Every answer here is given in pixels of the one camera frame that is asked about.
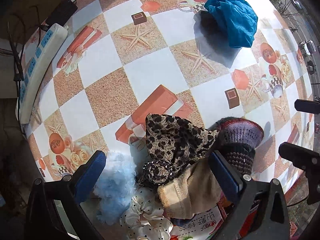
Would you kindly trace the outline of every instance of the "beige glove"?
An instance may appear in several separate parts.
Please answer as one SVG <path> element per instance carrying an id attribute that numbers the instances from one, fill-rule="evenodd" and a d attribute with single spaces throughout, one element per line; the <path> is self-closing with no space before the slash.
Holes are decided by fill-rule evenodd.
<path id="1" fill-rule="evenodd" d="M 191 219 L 194 214 L 214 207 L 221 188 L 203 158 L 189 166 L 173 181 L 158 187 L 158 194 L 168 217 Z"/>

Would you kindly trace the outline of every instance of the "leopard print scarf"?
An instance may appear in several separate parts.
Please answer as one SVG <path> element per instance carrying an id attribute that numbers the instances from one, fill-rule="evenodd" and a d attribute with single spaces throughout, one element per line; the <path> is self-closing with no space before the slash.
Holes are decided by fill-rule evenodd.
<path id="1" fill-rule="evenodd" d="M 146 145 L 152 158 L 143 166 L 141 187 L 164 185 L 189 164 L 204 157 L 219 130 L 194 126 L 190 121 L 167 114 L 146 117 Z"/>

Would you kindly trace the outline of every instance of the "blue clamp pad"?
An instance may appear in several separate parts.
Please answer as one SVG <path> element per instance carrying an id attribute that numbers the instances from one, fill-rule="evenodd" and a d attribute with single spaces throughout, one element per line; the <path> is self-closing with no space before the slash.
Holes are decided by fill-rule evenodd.
<path id="1" fill-rule="evenodd" d="M 243 183 L 237 172 L 230 166 L 219 151 L 209 155 L 209 166 L 226 198 L 237 204 Z"/>

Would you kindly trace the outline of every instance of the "teal cloth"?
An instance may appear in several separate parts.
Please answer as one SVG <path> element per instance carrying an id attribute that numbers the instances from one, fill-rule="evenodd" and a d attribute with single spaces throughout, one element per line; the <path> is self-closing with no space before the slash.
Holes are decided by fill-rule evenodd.
<path id="1" fill-rule="evenodd" d="M 231 48 L 250 48 L 257 32 L 258 17 L 245 0 L 207 0 L 204 7 L 226 34 Z"/>

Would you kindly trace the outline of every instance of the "table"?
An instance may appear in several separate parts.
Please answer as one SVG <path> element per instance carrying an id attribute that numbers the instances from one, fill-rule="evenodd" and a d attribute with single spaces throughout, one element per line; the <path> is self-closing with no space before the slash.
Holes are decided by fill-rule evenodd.
<path id="1" fill-rule="evenodd" d="M 255 41 L 231 49 L 200 24 L 205 1 L 77 0 L 25 127 L 45 181 L 73 173 L 95 150 L 140 166 L 143 113 L 153 109 L 205 128 L 226 116 L 258 123 L 265 137 L 252 176 L 278 178 L 285 192 L 293 185 L 302 171 L 277 149 L 284 141 L 312 149 L 314 140 L 314 116 L 294 108 L 297 98 L 312 100 L 297 43 L 269 0 L 246 0 L 259 17 Z M 24 70 L 38 35 L 26 44 Z"/>

